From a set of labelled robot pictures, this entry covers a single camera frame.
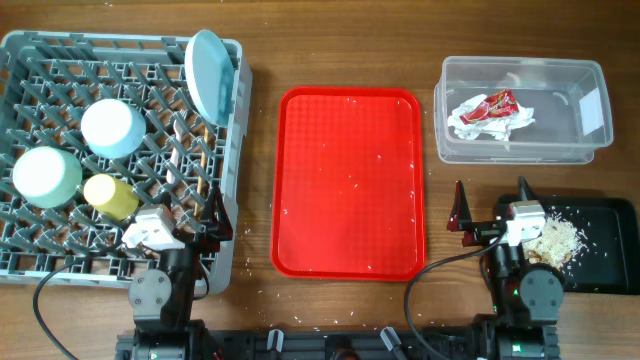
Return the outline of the white bowl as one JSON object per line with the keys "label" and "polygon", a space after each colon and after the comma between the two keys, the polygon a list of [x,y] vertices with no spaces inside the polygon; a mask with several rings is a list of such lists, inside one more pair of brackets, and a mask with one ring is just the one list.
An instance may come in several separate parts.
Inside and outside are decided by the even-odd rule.
{"label": "white bowl", "polygon": [[146,134],[142,114],[116,99],[103,99],[90,105],[81,118],[81,133],[89,149],[107,159],[134,153]]}

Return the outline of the yellow plastic cup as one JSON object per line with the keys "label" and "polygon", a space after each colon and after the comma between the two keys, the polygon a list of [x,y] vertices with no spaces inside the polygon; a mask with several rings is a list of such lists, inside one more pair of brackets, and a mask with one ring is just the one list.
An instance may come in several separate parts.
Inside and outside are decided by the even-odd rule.
{"label": "yellow plastic cup", "polygon": [[133,187],[107,174],[90,177],[83,187],[85,200],[100,214],[114,220],[124,220],[139,206]]}

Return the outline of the rice and peanut scraps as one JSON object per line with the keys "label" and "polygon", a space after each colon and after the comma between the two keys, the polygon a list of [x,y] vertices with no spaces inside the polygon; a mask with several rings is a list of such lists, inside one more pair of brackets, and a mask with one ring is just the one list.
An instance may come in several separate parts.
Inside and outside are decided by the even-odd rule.
{"label": "rice and peanut scraps", "polygon": [[530,264],[546,264],[563,271],[589,251],[586,240],[583,230],[560,214],[552,213],[546,218],[541,235],[524,243],[523,251]]}

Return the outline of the red snack wrapper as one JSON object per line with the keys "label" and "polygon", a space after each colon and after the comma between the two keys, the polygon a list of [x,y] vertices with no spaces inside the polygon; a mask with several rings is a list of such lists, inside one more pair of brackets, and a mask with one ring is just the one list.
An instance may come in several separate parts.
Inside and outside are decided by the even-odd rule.
{"label": "red snack wrapper", "polygon": [[489,119],[510,116],[518,111],[518,103],[512,91],[504,89],[486,97],[472,111],[463,113],[460,119],[464,124],[469,125]]}

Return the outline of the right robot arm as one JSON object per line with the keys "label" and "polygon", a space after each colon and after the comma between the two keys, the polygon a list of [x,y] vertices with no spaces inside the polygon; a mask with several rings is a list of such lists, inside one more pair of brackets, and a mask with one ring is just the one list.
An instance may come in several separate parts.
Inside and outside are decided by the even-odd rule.
{"label": "right robot arm", "polygon": [[524,244],[538,239],[546,212],[526,180],[518,180],[520,199],[501,218],[472,220],[464,186],[456,182],[447,224],[463,234],[462,245],[478,248],[494,306],[465,329],[465,359],[557,359],[555,325],[564,300],[564,279],[555,268],[525,257]]}

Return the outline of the white plastic fork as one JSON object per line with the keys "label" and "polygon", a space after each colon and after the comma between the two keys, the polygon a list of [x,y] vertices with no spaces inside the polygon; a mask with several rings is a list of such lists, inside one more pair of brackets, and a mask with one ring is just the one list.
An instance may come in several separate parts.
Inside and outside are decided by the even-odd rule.
{"label": "white plastic fork", "polygon": [[[176,140],[179,143],[182,143],[182,138],[186,132],[185,130],[185,126],[183,124],[183,122],[185,121],[185,117],[184,117],[184,112],[183,111],[179,111],[177,113],[174,113],[174,120],[173,120],[173,131],[174,131],[174,136],[176,138]],[[176,169],[180,169],[180,153],[179,150],[176,147],[173,147],[172,152],[171,152],[171,156],[169,159],[169,162],[176,168]],[[166,173],[166,181],[169,184],[175,184],[177,182],[177,178],[176,175],[171,171],[168,170]]]}

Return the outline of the light blue plate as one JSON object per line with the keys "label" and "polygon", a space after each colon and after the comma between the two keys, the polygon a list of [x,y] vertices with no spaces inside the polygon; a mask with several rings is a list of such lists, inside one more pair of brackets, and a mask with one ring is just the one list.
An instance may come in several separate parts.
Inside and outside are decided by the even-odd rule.
{"label": "light blue plate", "polygon": [[203,29],[189,40],[185,73],[199,114],[208,123],[226,128],[232,110],[234,67],[223,42],[212,31]]}

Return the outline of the small green bowl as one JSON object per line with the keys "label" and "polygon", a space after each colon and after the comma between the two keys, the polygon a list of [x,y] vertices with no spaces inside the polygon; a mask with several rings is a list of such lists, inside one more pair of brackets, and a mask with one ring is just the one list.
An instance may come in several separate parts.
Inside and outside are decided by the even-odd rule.
{"label": "small green bowl", "polygon": [[54,208],[67,203],[82,182],[79,160],[67,151],[42,146],[25,152],[11,175],[20,195],[31,205]]}

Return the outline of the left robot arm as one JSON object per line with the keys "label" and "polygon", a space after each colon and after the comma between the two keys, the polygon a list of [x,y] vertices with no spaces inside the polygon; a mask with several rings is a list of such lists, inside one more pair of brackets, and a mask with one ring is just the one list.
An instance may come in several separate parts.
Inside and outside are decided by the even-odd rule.
{"label": "left robot arm", "polygon": [[207,278],[200,262],[221,244],[233,239],[234,230],[223,204],[220,188],[209,190],[193,233],[178,229],[164,203],[143,206],[125,231],[128,248],[138,245],[160,255],[159,264],[134,277],[128,289],[135,324],[134,333],[117,338],[117,359],[222,359],[222,348],[202,320],[191,311],[196,280]]}

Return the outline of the white tissue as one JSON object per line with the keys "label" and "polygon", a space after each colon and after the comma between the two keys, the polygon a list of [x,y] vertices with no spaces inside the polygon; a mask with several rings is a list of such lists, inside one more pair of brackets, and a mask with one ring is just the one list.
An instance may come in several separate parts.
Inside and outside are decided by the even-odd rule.
{"label": "white tissue", "polygon": [[458,139],[472,141],[480,137],[488,136],[496,141],[509,142],[514,130],[525,128],[535,122],[535,110],[531,107],[522,106],[516,99],[519,111],[515,114],[481,121],[476,124],[464,124],[460,116],[463,113],[472,111],[488,96],[491,95],[476,95],[464,101],[451,111],[446,122],[447,126],[453,129],[453,133]]}

